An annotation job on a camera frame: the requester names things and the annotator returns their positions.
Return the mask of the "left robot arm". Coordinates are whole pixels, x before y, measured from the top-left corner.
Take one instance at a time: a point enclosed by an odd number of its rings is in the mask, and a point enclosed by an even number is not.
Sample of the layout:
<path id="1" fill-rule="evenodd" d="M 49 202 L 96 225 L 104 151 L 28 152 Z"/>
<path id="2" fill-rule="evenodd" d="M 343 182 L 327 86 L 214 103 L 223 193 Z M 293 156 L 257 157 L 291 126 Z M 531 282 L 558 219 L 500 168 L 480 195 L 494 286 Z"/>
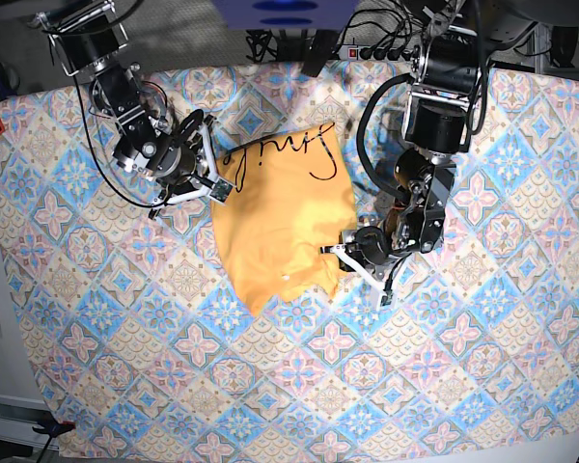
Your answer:
<path id="1" fill-rule="evenodd" d="M 448 242 L 448 202 L 455 186 L 455 155 L 470 149 L 486 117 L 493 53 L 519 44 L 537 23 L 531 1 L 449 1 L 429 16 L 411 55 L 410 71 L 385 81 L 370 97 L 355 137 L 370 181 L 388 195 L 384 217 L 368 215 L 340 232 L 321 252 L 338 258 L 361 280 L 358 313 L 379 313 L 397 300 L 395 279 L 412 257 L 442 253 Z M 408 87 L 400 136 L 407 149 L 380 175 L 366 147 L 377 103 L 396 86 Z"/>

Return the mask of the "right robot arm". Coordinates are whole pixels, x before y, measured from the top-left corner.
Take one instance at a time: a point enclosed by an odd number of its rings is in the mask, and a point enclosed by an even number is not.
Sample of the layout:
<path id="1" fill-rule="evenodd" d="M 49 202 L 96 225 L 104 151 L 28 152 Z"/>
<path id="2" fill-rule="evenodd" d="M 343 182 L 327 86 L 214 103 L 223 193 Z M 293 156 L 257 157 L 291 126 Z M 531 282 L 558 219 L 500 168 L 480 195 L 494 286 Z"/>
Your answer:
<path id="1" fill-rule="evenodd" d="M 165 92 L 142 80 L 137 65 L 124 67 L 118 60 L 128 44 L 123 24 L 141 5 L 136 1 L 117 13 L 112 1 L 68 1 L 36 13 L 35 21 L 66 76 L 91 76 L 91 107 L 121 133 L 112 152 L 117 166 L 161 188 L 150 203 L 131 198 L 127 203 L 147 210 L 150 218 L 166 206 L 203 197 L 222 204 L 234 186 L 217 171 L 213 117 L 197 109 L 177 120 Z"/>

